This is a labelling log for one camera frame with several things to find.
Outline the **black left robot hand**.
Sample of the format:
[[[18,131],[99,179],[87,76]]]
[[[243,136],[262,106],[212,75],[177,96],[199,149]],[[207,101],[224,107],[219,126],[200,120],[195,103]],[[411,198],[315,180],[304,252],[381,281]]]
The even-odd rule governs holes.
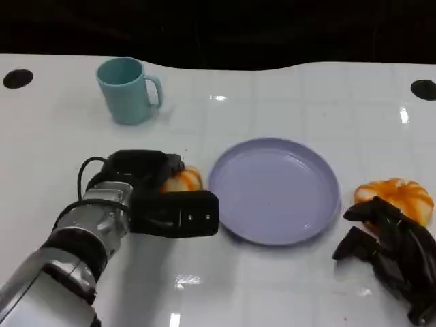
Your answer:
[[[185,169],[181,156],[157,150],[119,150],[107,158],[101,173],[108,181],[130,184],[136,190],[157,191]]]

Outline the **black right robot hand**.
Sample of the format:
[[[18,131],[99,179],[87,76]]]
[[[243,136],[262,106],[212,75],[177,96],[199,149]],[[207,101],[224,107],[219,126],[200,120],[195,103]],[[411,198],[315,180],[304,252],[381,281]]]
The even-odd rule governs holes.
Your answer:
[[[407,314],[414,326],[435,320],[435,239],[389,202],[375,196],[347,209],[348,221],[369,223],[376,237],[352,227],[332,258],[355,257],[372,265],[375,276],[393,294],[410,304]]]

